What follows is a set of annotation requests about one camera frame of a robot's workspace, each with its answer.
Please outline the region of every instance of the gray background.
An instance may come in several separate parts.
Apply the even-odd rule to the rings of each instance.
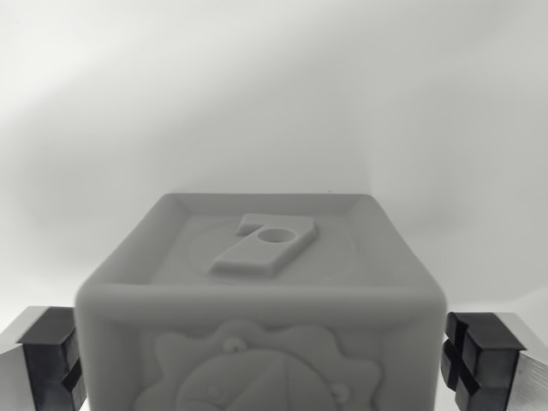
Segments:
[[[375,196],[451,309],[548,341],[547,15],[0,0],[0,327],[71,305],[163,193],[331,192]]]

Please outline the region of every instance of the black plastic piece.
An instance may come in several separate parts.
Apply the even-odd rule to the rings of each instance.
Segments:
[[[520,351],[494,313],[449,313],[442,376],[461,411],[505,411]]]
[[[86,399],[73,308],[50,307],[23,344],[36,411],[78,411]]]

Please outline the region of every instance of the gray cube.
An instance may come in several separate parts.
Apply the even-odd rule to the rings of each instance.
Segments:
[[[93,411],[427,411],[445,299],[361,194],[167,194],[80,289]]]

